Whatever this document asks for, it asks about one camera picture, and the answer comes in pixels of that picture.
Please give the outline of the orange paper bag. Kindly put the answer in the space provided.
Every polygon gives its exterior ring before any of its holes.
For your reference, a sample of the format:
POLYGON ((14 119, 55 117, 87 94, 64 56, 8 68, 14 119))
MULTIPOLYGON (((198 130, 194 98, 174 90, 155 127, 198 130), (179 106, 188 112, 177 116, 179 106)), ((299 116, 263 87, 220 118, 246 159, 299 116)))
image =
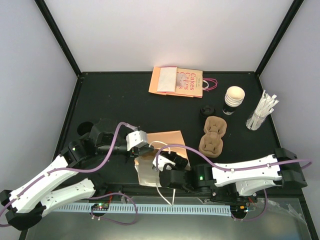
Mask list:
POLYGON ((185 145, 180 130, 148 133, 147 145, 153 147, 154 150, 134 160, 139 185, 156 188, 159 196, 170 206, 175 203, 176 188, 173 189, 171 201, 165 198, 160 192, 162 185, 159 174, 163 170, 170 171, 172 167, 182 167, 187 171, 191 169, 186 149, 167 147, 173 144, 185 145))

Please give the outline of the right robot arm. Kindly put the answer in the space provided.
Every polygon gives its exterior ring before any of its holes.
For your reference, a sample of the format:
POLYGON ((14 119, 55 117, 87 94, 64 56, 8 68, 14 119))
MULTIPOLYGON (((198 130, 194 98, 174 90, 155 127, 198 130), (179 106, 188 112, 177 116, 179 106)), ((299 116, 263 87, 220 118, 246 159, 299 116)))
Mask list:
POLYGON ((156 153, 152 164, 158 170, 161 187, 207 196, 220 203, 245 203, 247 197, 272 187, 291 190, 308 185, 302 160, 285 148, 249 161, 221 164, 207 157, 205 161, 187 170, 186 158, 163 150, 156 153))

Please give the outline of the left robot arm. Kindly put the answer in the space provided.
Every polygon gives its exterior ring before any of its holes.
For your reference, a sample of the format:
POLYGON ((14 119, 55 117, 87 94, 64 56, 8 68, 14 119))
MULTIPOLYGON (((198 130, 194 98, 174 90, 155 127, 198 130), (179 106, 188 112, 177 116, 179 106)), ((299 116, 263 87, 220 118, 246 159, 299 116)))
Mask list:
POLYGON ((90 127, 79 139, 70 142, 37 176, 15 190, 3 190, 0 203, 6 224, 27 230, 53 210, 78 200, 103 199, 107 183, 99 173, 112 155, 135 159, 152 152, 147 133, 126 122, 109 119, 98 123, 84 122, 78 128, 90 127))

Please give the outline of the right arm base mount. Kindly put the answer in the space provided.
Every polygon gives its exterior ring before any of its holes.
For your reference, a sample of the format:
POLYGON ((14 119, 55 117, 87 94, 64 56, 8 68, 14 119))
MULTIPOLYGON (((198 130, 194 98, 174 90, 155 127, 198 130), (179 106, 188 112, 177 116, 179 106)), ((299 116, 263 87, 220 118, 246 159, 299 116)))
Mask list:
POLYGON ((226 205, 245 205, 251 202, 258 202, 256 196, 240 196, 235 184, 213 188, 209 195, 209 199, 213 202, 223 203, 226 205))

